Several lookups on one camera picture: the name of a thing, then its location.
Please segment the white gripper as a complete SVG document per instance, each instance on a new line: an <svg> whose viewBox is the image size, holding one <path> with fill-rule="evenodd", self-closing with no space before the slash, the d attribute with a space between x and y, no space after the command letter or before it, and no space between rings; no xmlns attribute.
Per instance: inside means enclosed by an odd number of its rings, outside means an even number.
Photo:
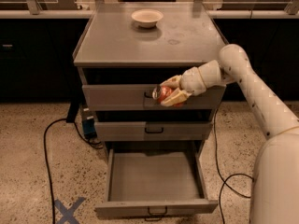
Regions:
<svg viewBox="0 0 299 224"><path fill-rule="evenodd" d="M164 90L160 98L160 104L167 107L184 103L190 96L197 96L206 92L206 85L198 67L188 69L182 75L170 77L160 86L173 89Z"/></svg>

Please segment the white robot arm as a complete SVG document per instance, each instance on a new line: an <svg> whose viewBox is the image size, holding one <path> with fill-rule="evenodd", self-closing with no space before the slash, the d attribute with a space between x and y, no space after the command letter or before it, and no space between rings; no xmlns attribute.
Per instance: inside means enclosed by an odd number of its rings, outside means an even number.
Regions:
<svg viewBox="0 0 299 224"><path fill-rule="evenodd" d="M299 117L254 72L240 46L226 45L218 60L164 81L173 92L161 105L180 104L232 82L242 90L266 138L254 164L249 223L299 224Z"/></svg>

